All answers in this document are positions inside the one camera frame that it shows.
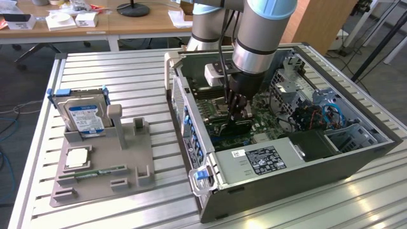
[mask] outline hard disk drive label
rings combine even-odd
[[[258,175],[287,168],[274,146],[248,151],[246,156]]]
[[[96,116],[96,105],[70,107],[70,112],[79,132],[96,134],[104,130],[102,118]]]

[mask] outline blue cable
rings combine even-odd
[[[12,118],[0,118],[0,120],[4,121],[14,121],[15,125],[14,125],[14,131],[10,133],[10,135],[7,135],[4,138],[0,139],[0,142],[3,142],[7,138],[10,138],[10,136],[12,136],[15,134],[15,132],[18,131],[19,128],[19,122],[18,120],[12,119]]]
[[[342,125],[345,126],[345,117],[343,117],[343,114],[342,114],[342,111],[341,111],[341,108],[339,108],[339,106],[337,105],[337,104],[326,104],[325,106],[323,106],[323,117],[325,117],[325,120],[326,120],[326,122],[327,123],[330,123],[330,119],[329,119],[329,117],[326,116],[326,107],[334,107],[335,109],[337,109],[337,111],[338,111],[338,113],[339,113],[339,116],[341,116],[341,119],[342,119]]]
[[[10,194],[7,194],[4,197],[0,198],[0,203],[2,203],[2,202],[3,202],[4,200],[7,200],[7,198],[10,198],[10,197],[12,196],[12,194],[14,194],[14,191],[15,191],[15,178],[14,178],[14,169],[12,169],[12,165],[11,165],[10,160],[8,160],[8,157],[7,157],[7,155],[3,154],[2,152],[0,152],[0,155],[2,155],[3,158],[4,158],[6,165],[7,165],[8,170],[10,170],[10,172],[11,172],[12,182],[14,182],[12,191],[10,192]]]

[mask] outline wooden table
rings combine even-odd
[[[111,14],[99,14],[96,27],[78,27],[75,29],[50,31],[47,22],[38,21],[32,30],[0,30],[0,44],[74,42],[107,40],[111,51],[119,51],[118,40],[130,38],[155,38],[190,36],[191,28],[178,29],[171,22],[168,10],[176,10],[160,4],[147,3],[150,15],[140,18],[124,17],[116,12],[116,7],[127,0],[87,0],[90,4],[112,8]],[[19,0],[18,7],[27,14],[36,17],[48,16],[47,10],[56,10],[58,6],[35,6],[31,0]]]

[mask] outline hard drive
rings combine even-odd
[[[67,131],[79,131],[83,137],[106,135],[104,129],[112,127],[108,118],[108,90],[59,89],[48,92],[50,99],[66,122]]]

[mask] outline robotic arm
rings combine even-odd
[[[196,0],[188,50],[215,49],[226,9],[243,10],[240,28],[226,74],[230,117],[246,117],[244,108],[259,92],[298,0]]]

